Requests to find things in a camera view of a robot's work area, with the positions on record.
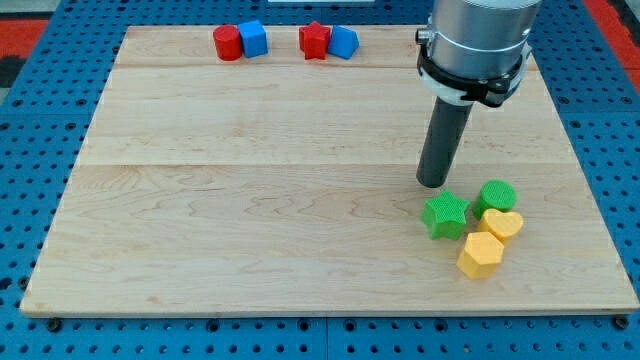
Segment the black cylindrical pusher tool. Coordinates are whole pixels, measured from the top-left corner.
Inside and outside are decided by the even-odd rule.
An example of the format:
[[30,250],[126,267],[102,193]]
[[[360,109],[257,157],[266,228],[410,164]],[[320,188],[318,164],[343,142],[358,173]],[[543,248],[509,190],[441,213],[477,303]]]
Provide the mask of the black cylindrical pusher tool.
[[423,186],[437,188],[445,183],[471,109],[471,105],[436,99],[416,172]]

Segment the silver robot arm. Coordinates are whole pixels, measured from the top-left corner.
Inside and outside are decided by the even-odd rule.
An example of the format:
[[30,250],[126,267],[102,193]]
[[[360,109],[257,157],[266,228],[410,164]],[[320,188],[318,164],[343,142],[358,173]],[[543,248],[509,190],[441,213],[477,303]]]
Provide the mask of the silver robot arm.
[[474,104],[500,107],[518,89],[540,0],[437,0],[416,30],[417,71],[436,100],[416,178],[429,188],[448,176]]

